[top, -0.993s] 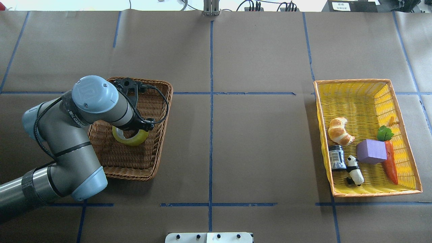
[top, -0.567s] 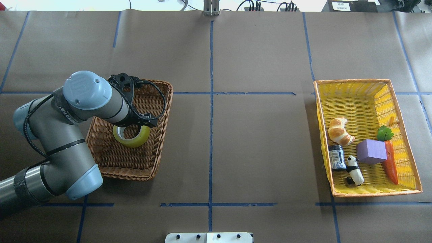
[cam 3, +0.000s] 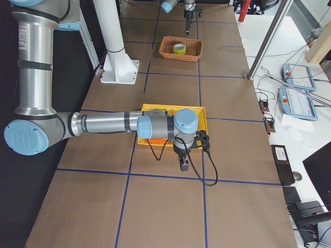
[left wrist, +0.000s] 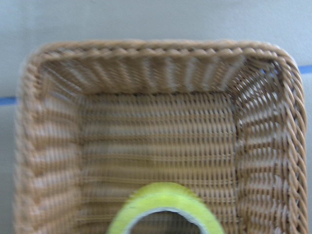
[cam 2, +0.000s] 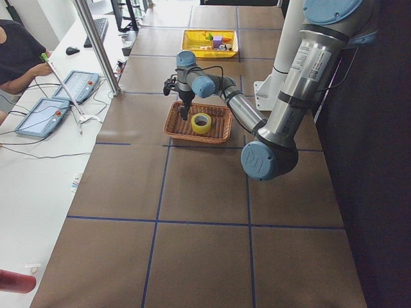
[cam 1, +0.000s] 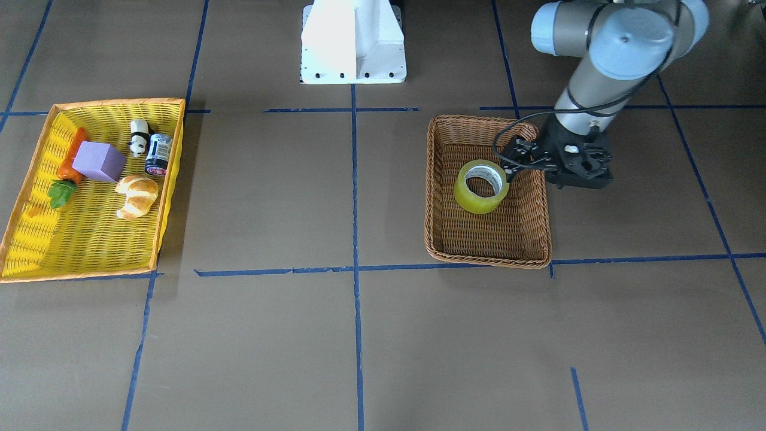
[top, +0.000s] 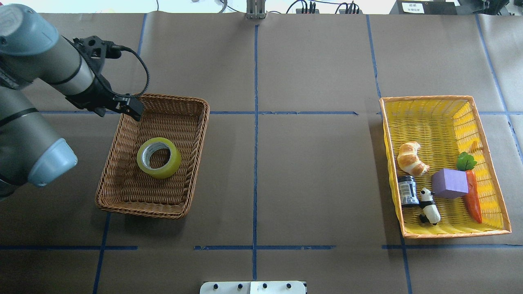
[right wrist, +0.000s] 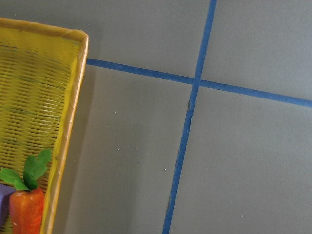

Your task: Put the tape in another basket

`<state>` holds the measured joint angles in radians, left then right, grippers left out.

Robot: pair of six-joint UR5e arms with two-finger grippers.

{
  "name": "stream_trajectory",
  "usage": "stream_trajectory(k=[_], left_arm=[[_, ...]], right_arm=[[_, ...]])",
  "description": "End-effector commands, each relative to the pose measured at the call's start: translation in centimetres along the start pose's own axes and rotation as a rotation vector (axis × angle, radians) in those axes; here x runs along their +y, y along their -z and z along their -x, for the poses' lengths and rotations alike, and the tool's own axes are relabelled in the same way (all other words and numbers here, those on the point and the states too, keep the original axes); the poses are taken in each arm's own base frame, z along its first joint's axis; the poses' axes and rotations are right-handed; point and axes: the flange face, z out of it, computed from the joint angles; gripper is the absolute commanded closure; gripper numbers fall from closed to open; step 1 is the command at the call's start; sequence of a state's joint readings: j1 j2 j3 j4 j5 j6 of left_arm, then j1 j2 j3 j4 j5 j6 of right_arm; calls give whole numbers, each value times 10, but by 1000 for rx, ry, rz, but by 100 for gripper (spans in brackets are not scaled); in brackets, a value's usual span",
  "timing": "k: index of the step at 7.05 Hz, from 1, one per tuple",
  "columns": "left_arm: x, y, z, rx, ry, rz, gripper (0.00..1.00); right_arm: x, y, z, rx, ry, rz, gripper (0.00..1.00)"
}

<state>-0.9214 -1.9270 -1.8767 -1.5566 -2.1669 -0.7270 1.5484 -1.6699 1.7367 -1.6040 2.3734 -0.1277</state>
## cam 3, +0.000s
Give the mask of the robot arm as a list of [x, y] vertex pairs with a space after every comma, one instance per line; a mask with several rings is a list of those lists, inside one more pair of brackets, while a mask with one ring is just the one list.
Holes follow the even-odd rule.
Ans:
[[201, 16], [202, 9], [197, 6], [196, 1], [156, 1], [160, 7], [162, 20], [185, 21], [186, 35], [190, 35], [191, 26]]
[[11, 1], [11, 13], [18, 21], [19, 104], [4, 138], [13, 151], [32, 156], [81, 134], [135, 132], [146, 140], [172, 141], [182, 171], [193, 165], [189, 153], [197, 148], [198, 116], [190, 109], [170, 115], [158, 109], [81, 114], [53, 108], [54, 31], [80, 29], [79, 1]]

